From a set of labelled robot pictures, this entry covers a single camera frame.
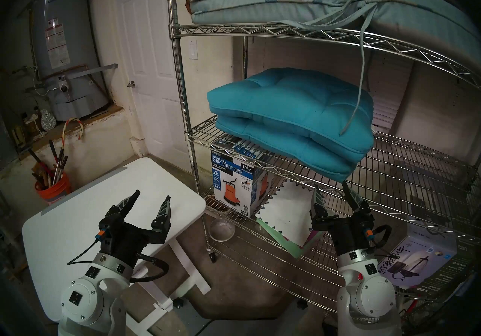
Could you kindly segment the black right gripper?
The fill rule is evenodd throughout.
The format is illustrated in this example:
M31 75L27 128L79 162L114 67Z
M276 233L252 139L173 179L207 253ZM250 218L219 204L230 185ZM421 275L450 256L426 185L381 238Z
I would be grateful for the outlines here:
M374 228L374 216L371 215L369 203L353 191L346 181L343 181L343 193L344 199L354 212L352 216L345 218L340 218L339 215L327 215L318 186L315 186L311 196L312 228L329 233L336 257L355 250L370 248L367 232Z

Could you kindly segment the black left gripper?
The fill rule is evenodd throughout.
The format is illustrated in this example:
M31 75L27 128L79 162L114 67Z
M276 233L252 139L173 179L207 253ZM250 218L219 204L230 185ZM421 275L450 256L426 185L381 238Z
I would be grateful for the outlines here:
M118 205L112 205L106 217L99 222L100 253L114 257L129 267L135 267L138 260L155 263L156 258L143 255L142 251L148 244L164 244L171 227L170 196L165 198L152 221L152 230L141 229L125 222L140 194L141 192L136 190Z

